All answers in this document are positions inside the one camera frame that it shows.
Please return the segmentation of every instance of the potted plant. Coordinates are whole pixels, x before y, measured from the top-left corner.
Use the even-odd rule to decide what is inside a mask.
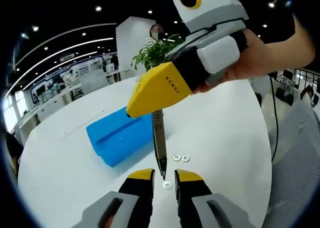
[[[166,40],[157,40],[155,43],[150,41],[132,58],[131,66],[134,65],[134,69],[137,70],[137,65],[142,64],[148,71],[163,62],[166,54],[183,42],[179,34],[171,35]]]

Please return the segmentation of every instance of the white table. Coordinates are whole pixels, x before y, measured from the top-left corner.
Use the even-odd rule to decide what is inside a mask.
[[[44,227],[75,225],[86,207],[107,192],[118,191],[130,173],[146,168],[156,170],[149,227],[180,227],[175,189],[163,189],[155,154],[142,150],[111,168],[96,155],[86,132],[92,122],[123,108],[135,83],[136,78],[127,79],[75,100],[31,132],[18,185]],[[177,168],[195,172],[213,193],[222,193],[238,204],[261,227],[271,191],[271,151],[264,117],[249,82],[222,84],[163,112],[167,180],[175,182]],[[188,155],[190,161],[173,161],[174,154]]]

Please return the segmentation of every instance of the blue block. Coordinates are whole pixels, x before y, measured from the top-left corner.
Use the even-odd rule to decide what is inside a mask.
[[[88,125],[95,153],[111,167],[153,141],[152,115],[129,118],[126,107]]]

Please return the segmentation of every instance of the robot tool with eye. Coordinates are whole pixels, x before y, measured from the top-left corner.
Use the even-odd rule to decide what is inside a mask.
[[[142,77],[127,105],[131,117],[172,106],[204,82],[215,84],[247,48],[241,30],[248,15],[238,0],[173,2],[191,35]]]

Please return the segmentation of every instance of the white wall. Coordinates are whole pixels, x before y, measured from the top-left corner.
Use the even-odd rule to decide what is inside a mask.
[[[143,65],[138,65],[137,71],[135,71],[131,67],[131,61],[144,46],[146,39],[149,37],[150,28],[155,23],[155,20],[131,16],[115,29],[119,70],[131,70],[120,74],[122,80],[146,72]]]

